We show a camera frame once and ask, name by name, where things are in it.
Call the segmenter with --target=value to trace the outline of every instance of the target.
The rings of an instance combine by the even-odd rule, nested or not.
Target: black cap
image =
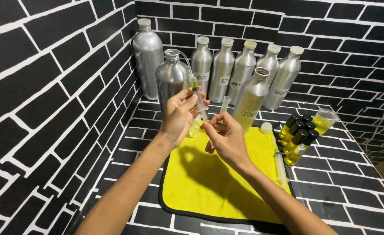
[[[305,123],[305,130],[309,131],[309,130],[313,130],[315,129],[317,126],[315,126],[314,123],[312,122],[306,122]]]
[[[309,136],[307,130],[299,129],[299,131],[295,134],[295,136],[292,138],[292,142],[296,145],[302,144],[302,142]]]
[[[311,145],[311,143],[314,142],[314,140],[316,140],[318,136],[320,136],[320,133],[318,133],[318,131],[316,130],[310,130],[308,133],[310,135],[304,140],[304,145]]]
[[[294,124],[292,124],[291,128],[289,128],[289,134],[294,136],[299,129],[303,128],[305,128],[305,123],[301,120],[296,120]]]
[[[312,117],[310,115],[304,115],[301,119],[303,122],[312,122]]]
[[[285,126],[291,128],[292,124],[294,124],[294,122],[295,122],[296,120],[301,120],[301,118],[302,118],[301,115],[294,113],[294,114],[292,114],[291,117],[286,121]]]

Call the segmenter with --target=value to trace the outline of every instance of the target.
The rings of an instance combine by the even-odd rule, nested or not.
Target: yellow towel
[[[200,130],[197,138],[186,137],[170,154],[159,195],[163,208],[225,218],[225,222],[239,219],[282,224],[246,180],[216,152],[205,152],[208,140],[205,131]],[[270,135],[252,127],[245,141],[252,162],[279,185]]]

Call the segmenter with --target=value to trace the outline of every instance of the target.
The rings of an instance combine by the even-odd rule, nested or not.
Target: table
[[[284,101],[278,110],[262,108],[254,125],[281,122],[292,113],[314,116],[319,108],[306,102]],[[211,103],[208,117],[221,104]],[[158,132],[162,121],[157,102],[142,99],[125,130],[111,162],[101,176],[97,193],[90,196],[81,215],[108,190]],[[286,167],[296,198],[340,235],[384,235],[384,180],[341,121],[320,136],[293,167]],[[221,224],[193,217],[171,215],[158,204],[162,168],[135,208],[123,235],[254,235],[283,234],[258,225]]]

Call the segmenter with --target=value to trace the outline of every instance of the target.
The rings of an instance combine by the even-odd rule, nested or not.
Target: label
[[[241,88],[241,84],[243,82],[242,81],[231,81],[230,82],[230,88],[233,88],[233,89],[236,89],[236,90],[239,90]]]
[[[240,115],[245,117],[245,118],[254,118],[257,116],[258,113],[259,113],[259,111],[255,111],[255,112],[241,111]]]
[[[206,82],[210,79],[210,72],[207,73],[194,73],[198,82]]]
[[[228,77],[220,77],[220,82],[218,83],[218,85],[226,86],[226,85],[228,85],[229,82],[230,82],[230,76],[228,76]]]
[[[288,89],[276,88],[272,91],[271,95],[276,97],[285,97],[288,91],[289,91],[289,88]]]

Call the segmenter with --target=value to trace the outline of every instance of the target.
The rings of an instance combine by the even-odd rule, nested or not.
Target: aluminum bottle
[[[268,69],[255,68],[253,76],[241,86],[232,115],[243,127],[245,134],[250,130],[254,119],[260,108],[262,108],[266,95],[269,93],[268,83],[266,82],[268,76]]]
[[[163,43],[151,31],[150,19],[139,19],[140,31],[132,40],[132,49],[140,76],[142,94],[146,99],[158,100],[156,68],[163,63]]]
[[[221,50],[214,56],[212,65],[212,74],[210,80],[209,99],[214,103],[221,103],[227,92],[228,83],[232,67],[234,66],[234,55],[231,52],[234,40],[223,38],[221,40]]]
[[[270,44],[268,45],[268,50],[266,51],[266,54],[260,57],[256,63],[256,67],[262,67],[269,70],[270,74],[266,79],[269,86],[270,84],[272,84],[272,81],[276,75],[276,72],[278,72],[278,68],[279,68],[278,53],[280,51],[281,51],[280,46]]]
[[[288,56],[279,61],[278,72],[269,88],[269,94],[263,103],[263,107],[270,110],[279,108],[301,69],[299,57],[303,52],[302,47],[293,45]]]
[[[227,91],[227,96],[231,98],[231,105],[235,105],[236,103],[241,84],[245,80],[251,78],[251,75],[253,74],[254,67],[256,66],[256,57],[254,56],[254,49],[256,46],[257,43],[247,40],[244,43],[243,51],[235,58],[230,85]]]
[[[188,87],[185,85],[186,83],[189,84],[189,68],[179,60],[179,50],[167,49],[164,54],[166,61],[156,70],[158,96],[163,114],[166,110],[167,100]]]
[[[212,54],[208,50],[210,39],[201,36],[198,37],[196,41],[198,47],[192,53],[192,72],[198,80],[199,85],[202,86],[202,91],[207,93],[212,64]]]

